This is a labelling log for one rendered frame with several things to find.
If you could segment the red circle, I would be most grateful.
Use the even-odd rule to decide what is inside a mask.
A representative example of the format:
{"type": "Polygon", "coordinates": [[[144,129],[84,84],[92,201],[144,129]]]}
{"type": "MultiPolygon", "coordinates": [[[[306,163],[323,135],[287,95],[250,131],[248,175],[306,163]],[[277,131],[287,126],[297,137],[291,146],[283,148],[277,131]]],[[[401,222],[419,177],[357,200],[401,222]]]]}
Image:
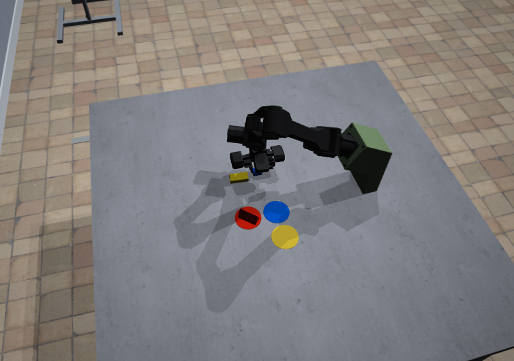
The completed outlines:
{"type": "Polygon", "coordinates": [[[245,220],[242,220],[242,219],[238,218],[239,211],[240,211],[240,209],[239,209],[236,212],[236,214],[235,214],[235,222],[236,222],[236,224],[239,227],[241,227],[243,229],[246,229],[246,230],[250,230],[250,229],[254,229],[255,227],[257,227],[260,224],[260,222],[261,222],[261,214],[260,214],[260,212],[257,209],[255,209],[253,207],[250,207],[250,206],[246,206],[246,207],[243,207],[241,209],[244,210],[244,211],[247,211],[247,212],[249,212],[249,213],[251,213],[253,215],[256,215],[257,217],[259,217],[259,220],[257,221],[256,225],[254,225],[252,223],[249,223],[249,222],[247,222],[245,220]]]}

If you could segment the blue circle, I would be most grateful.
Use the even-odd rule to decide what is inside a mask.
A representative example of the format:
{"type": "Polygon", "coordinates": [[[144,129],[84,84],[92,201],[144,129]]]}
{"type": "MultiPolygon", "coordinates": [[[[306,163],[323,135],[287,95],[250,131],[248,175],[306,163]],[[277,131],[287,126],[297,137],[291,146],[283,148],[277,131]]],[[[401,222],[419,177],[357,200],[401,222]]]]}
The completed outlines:
{"type": "Polygon", "coordinates": [[[265,218],[272,223],[282,223],[289,217],[287,205],[280,201],[269,202],[263,210],[265,218]]]}

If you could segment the yellow circle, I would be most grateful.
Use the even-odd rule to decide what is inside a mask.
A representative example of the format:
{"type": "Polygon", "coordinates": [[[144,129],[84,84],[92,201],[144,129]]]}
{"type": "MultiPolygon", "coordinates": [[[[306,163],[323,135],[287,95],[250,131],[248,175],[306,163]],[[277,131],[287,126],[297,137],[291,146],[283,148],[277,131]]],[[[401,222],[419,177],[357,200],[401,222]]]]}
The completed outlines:
{"type": "Polygon", "coordinates": [[[299,235],[293,227],[280,225],[272,231],[271,239],[280,249],[291,249],[298,243],[299,235]]]}

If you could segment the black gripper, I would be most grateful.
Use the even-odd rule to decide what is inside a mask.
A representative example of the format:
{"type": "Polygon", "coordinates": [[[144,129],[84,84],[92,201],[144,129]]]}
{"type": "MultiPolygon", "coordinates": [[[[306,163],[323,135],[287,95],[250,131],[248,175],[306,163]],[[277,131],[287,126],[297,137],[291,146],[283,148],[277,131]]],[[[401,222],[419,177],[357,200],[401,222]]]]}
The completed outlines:
{"type": "Polygon", "coordinates": [[[270,151],[270,149],[266,149],[266,146],[261,149],[249,148],[250,153],[245,154],[245,155],[242,155],[241,151],[231,153],[230,160],[231,160],[232,168],[239,169],[244,166],[245,168],[249,168],[251,173],[253,173],[253,165],[251,162],[251,155],[252,155],[252,153],[254,154],[256,152],[258,154],[260,154],[260,153],[265,153],[267,151],[268,156],[270,156],[271,158],[273,158],[273,156],[274,156],[275,162],[281,162],[281,161],[285,160],[285,154],[284,154],[284,151],[283,151],[283,148],[281,145],[271,146],[271,151],[270,151]]]}

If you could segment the yellow block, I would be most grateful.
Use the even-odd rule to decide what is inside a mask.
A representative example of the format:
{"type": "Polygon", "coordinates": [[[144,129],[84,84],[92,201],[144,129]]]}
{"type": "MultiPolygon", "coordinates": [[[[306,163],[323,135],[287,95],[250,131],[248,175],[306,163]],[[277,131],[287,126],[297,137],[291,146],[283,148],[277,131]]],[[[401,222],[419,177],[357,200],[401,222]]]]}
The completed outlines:
{"type": "Polygon", "coordinates": [[[241,173],[235,173],[235,174],[229,174],[230,178],[230,184],[233,183],[242,183],[249,181],[247,172],[241,172],[241,173]]]}

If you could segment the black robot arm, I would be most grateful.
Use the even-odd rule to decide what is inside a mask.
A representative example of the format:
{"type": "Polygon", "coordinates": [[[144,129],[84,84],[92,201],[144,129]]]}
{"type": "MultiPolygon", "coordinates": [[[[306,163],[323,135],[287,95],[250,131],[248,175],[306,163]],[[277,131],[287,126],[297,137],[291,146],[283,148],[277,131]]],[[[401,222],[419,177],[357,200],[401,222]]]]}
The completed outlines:
{"type": "MultiPolygon", "coordinates": [[[[261,149],[266,146],[267,140],[279,140],[289,135],[289,138],[303,142],[303,148],[317,156],[344,156],[349,159],[359,143],[350,132],[343,134],[341,130],[323,126],[309,128],[293,121],[290,113],[281,106],[262,106],[255,113],[247,115],[245,127],[229,125],[227,142],[261,149]],[[260,121],[262,118],[263,122],[260,121]]],[[[275,167],[275,158],[268,156],[267,151],[252,153],[251,162],[254,162],[256,173],[268,172],[275,167]]]]}

